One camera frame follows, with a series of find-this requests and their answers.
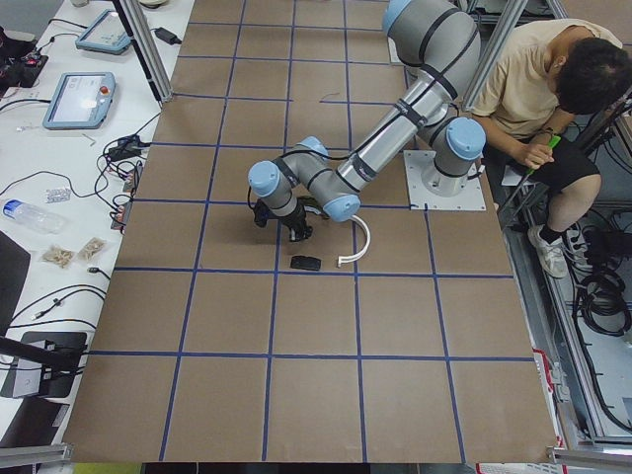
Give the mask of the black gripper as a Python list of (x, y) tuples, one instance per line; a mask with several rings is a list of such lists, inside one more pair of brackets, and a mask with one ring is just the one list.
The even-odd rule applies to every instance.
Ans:
[(303, 206), (297, 206), (293, 212), (286, 215), (283, 218), (283, 225), (288, 229), (290, 242), (300, 242), (312, 236), (313, 228), (307, 223)]

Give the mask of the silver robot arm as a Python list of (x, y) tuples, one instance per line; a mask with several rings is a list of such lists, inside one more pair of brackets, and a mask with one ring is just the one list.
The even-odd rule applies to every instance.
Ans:
[(480, 36), (474, 20), (448, 1), (391, 1), (382, 29), (395, 43), (399, 60), (418, 71), (414, 84), (338, 167), (314, 136), (296, 143), (275, 160), (260, 161), (248, 173), (257, 201), (252, 210), (259, 227), (279, 220), (292, 242), (306, 240), (312, 228), (302, 202), (302, 185), (336, 222), (360, 208), (361, 190), (414, 137), (436, 152), (435, 168), (446, 177), (467, 175), (486, 143), (474, 119), (449, 119), (449, 105), (469, 85), (478, 65)]

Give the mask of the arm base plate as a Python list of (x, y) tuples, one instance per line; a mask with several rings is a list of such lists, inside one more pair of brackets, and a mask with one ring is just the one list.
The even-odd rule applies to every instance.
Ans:
[(435, 152), (405, 150), (404, 166), (409, 207), (415, 210), (485, 211), (478, 168), (470, 162), (461, 177), (447, 177), (435, 167)]

